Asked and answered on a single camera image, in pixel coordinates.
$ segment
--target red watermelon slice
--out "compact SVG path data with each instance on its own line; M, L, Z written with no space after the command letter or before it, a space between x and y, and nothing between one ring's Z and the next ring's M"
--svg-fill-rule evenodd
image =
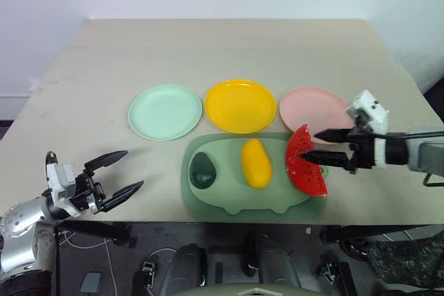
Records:
M318 164L308 162L300 154L311 150L311 137L307 125L302 125L291 136L287 145L285 162L293 185L303 193L325 197L327 187Z

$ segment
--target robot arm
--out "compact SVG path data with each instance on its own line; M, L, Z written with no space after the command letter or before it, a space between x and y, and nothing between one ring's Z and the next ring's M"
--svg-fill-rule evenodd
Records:
M358 95L346 110L354 119L352 129L327 129L315 134L327 142L350 143L351 159L343 152L312 150L302 154L310 162L339 166L351 173L358 168L385 168L387 164L408 165L412 171L426 173L423 184L430 184L431 175L444 176L444 131L405 134L387 133L389 111L368 91Z
M64 219L79 217L88 209L107 212L129 199L144 183L134 183L106 200L94 171L119 161L128 151L102 155L85 164L74 176L71 164L59 164L56 154L46 155L48 189L38 198L11 207L0 221L3 249L0 252L0 291L18 279L33 283L35 276L51 272L55 256L54 227Z

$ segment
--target white table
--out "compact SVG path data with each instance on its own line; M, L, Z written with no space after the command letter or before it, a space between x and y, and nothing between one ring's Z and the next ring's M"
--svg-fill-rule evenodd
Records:
M360 20L94 20L87 21L33 92L0 143L1 211L46 188L44 157L84 162L130 154L96 179L107 194L137 180L127 203L87 220L193 221L180 197L180 165L195 137L220 133L203 115L186 136L150 141L129 127L128 108L141 91L184 85L202 100L214 84L256 80L279 101L289 89L317 86L346 99L369 89L391 110L390 129L442 125L412 77ZM266 132L287 131L279 116ZM321 216L298 223L397 225L444 222L444 189L424 187L405 166L330 168Z

